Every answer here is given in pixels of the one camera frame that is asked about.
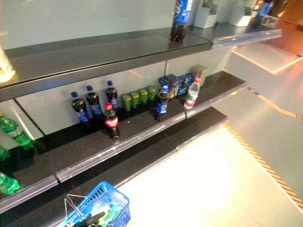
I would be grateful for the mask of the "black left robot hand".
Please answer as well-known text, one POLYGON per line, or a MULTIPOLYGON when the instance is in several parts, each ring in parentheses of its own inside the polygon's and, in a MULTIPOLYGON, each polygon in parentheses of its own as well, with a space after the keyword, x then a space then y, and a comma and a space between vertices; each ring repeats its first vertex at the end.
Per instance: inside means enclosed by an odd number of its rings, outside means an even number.
POLYGON ((98 225, 99 219, 105 215, 105 212, 98 213, 96 215, 89 214, 83 221, 79 223, 79 227, 89 227, 91 225, 98 225))

